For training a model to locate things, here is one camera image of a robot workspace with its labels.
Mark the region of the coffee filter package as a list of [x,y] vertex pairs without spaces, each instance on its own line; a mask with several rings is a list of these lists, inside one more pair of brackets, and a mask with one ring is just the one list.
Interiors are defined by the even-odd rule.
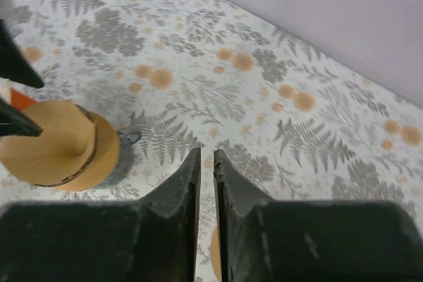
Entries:
[[1,98],[18,110],[25,110],[36,103],[33,98],[6,86],[1,87]]

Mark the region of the brown paper coffee filter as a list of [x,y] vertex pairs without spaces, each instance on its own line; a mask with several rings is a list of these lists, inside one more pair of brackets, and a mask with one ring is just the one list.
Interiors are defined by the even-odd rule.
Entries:
[[91,115],[71,100],[47,100],[24,110],[43,132],[1,141],[1,163],[19,180],[55,186],[72,178],[92,155],[96,127]]

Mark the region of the grey glass dripper cone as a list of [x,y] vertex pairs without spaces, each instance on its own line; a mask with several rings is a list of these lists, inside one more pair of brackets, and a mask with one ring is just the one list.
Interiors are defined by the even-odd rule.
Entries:
[[96,154],[97,129],[93,115],[70,100],[49,100],[29,108],[43,132],[36,138],[31,160],[37,186],[58,187],[79,177]]

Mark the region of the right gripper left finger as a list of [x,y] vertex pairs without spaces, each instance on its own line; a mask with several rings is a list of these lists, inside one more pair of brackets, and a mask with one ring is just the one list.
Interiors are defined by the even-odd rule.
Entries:
[[2,281],[193,281],[201,150],[133,201],[1,208]]

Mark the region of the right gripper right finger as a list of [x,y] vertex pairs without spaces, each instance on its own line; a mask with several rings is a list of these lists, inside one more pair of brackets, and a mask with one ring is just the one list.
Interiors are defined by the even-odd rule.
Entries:
[[421,281],[422,237],[398,204],[277,200],[214,153],[223,281]]

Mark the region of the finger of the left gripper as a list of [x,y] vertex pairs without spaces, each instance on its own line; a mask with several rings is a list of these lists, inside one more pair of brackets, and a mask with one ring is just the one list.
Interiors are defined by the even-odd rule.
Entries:
[[15,45],[4,20],[1,20],[1,78],[33,88],[43,88],[44,82]]
[[42,132],[36,122],[1,98],[1,137],[38,137]]

